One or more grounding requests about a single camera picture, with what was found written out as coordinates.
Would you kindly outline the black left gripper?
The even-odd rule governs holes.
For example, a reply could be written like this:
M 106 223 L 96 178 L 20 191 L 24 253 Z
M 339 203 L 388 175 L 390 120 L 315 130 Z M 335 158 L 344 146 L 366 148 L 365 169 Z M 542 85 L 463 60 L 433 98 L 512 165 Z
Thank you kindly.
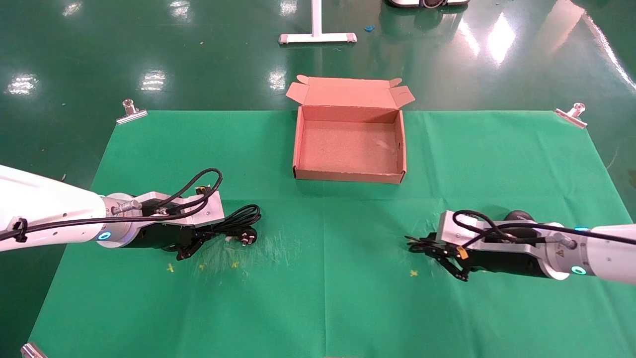
M 141 227 L 129 242 L 130 249 L 166 249 L 175 250 L 176 260 L 191 258 L 203 245 L 214 237 L 225 235 L 213 226 L 191 227 L 152 224 Z

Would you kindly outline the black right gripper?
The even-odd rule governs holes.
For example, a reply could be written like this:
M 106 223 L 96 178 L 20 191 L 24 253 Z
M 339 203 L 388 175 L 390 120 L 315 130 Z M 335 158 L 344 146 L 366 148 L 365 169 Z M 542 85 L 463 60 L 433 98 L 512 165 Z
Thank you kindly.
M 460 264 L 455 260 L 452 251 L 442 249 L 436 240 L 437 233 L 429 233 L 426 237 L 416 238 L 405 235 L 409 250 L 432 250 L 432 258 L 446 272 L 459 281 L 468 282 L 470 272 L 484 270 L 486 272 L 506 273 L 536 278 L 546 278 L 539 259 L 525 250 L 505 252 L 497 250 L 474 250 L 463 248 L 467 258 L 460 256 Z

